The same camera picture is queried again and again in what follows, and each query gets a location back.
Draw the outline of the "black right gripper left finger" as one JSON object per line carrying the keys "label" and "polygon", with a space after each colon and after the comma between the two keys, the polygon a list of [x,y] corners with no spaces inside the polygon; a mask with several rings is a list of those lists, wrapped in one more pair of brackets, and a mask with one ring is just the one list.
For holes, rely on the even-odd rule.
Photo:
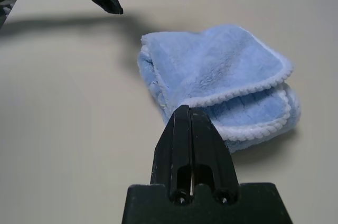
{"label": "black right gripper left finger", "polygon": [[151,184],[190,184],[190,109],[181,105],[172,113],[155,147]]}

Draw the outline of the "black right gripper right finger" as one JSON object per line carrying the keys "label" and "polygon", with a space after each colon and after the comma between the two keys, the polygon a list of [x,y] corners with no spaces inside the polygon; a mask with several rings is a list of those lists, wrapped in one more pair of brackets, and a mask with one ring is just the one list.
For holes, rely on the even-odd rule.
{"label": "black right gripper right finger", "polygon": [[191,108],[194,184],[237,185],[228,147],[208,115]]}

